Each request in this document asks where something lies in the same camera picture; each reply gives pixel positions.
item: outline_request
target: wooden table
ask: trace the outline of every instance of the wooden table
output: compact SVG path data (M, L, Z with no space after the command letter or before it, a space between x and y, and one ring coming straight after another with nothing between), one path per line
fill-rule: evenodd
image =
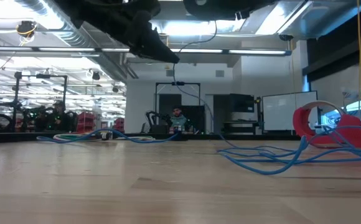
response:
M222 141L0 144L0 223L361 223L361 162L305 164L263 176L215 153L225 147ZM311 148L304 157L321 151Z

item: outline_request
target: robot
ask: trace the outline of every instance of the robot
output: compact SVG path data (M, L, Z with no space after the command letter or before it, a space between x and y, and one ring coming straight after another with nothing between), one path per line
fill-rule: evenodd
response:
M149 22L159 14L158 0L54 0L79 28L84 21L127 45L143 58L178 63L179 57L161 42ZM201 20L245 19L275 0L183 0L187 11Z

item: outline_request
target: man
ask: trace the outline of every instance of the man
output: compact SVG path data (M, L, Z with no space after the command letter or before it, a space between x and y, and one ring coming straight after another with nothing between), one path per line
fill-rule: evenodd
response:
M182 109L180 106L174 106L172 109L173 116L171 117L171 127L170 132L174 130L174 128L185 130L185 126L187 126L187 118L183 116Z
M71 131L70 118L64 113L64 102L58 100L54 103L54 112L51 114L50 125L53 123L53 128L56 131Z

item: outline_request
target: yellow cable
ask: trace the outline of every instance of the yellow cable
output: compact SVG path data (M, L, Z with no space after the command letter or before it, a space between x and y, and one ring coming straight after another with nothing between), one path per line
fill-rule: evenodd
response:
M359 118L361 118L360 112L360 99L361 99L361 30L360 30L360 0L357 0L357 40L359 43L359 89L358 89L358 111L359 111Z
M291 42L291 52L294 51L294 42L293 40L290 40ZM294 54L291 53L291 66L293 66L293 93L295 93L295 71L294 71ZM294 94L294 101L295 101L295 108L297 109L297 94Z
M33 32L36 28L37 28L37 25L35 25L34 28L32 28L32 30L29 30L29 31L27 31L27 32L19 32L19 25L17 25L16 31L17 31L17 33L20 34L20 35L26 35L26 34L30 34L31 32Z

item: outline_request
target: fluorescent light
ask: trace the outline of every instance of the fluorescent light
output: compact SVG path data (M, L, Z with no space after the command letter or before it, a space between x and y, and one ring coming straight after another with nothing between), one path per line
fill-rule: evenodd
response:
M81 95L81 93L79 93L79 92L77 92L77 91L74 91L74 90L69 90L69 89L67 89L67 91L69 91L70 93L74 93L74 94Z
M169 21L164 27L163 33L167 35L205 35L205 34L213 34L214 30L209 30L208 22L181 22L181 21Z
M105 48L105 49L101 49L101 51L103 51L103 52L129 52L129 49L109 49L109 48Z
M72 54L71 57L100 57L98 54Z
M178 53L180 49L171 49L171 51ZM217 49L182 49L183 53L222 53L222 50Z
M14 96L14 93L0 93L0 96ZM41 97L41 98L46 98L46 97L63 97L63 94L30 94L30 93L20 93L18 94L18 96L21 97ZM85 100L85 98L123 98L122 95L66 95L66 98L70 98L70 99L80 99L80 100Z
M0 86L15 86L15 83L0 83ZM61 84L20 83L19 86L61 86Z
M77 87L101 87L99 84L68 84L67 86L77 86Z
M41 51L54 51L54 52L94 52L93 48L80 48L80 47L40 47Z
M229 50L230 54L285 55L284 50Z
M0 51L30 51L31 47L0 47Z
M278 34L281 34L282 32L284 32L309 6L311 6L313 3L313 1L308 1L307 3L305 3L305 5L297 12L295 13L295 15L290 18L285 25L283 25L279 31Z
M112 87L113 86L113 84L111 84L111 83L99 83L99 85L102 87Z
M52 83L51 81L48 81L48 80L42 80L41 82L42 82L42 83L46 83L46 84L51 84L51 85L54 84L54 83Z

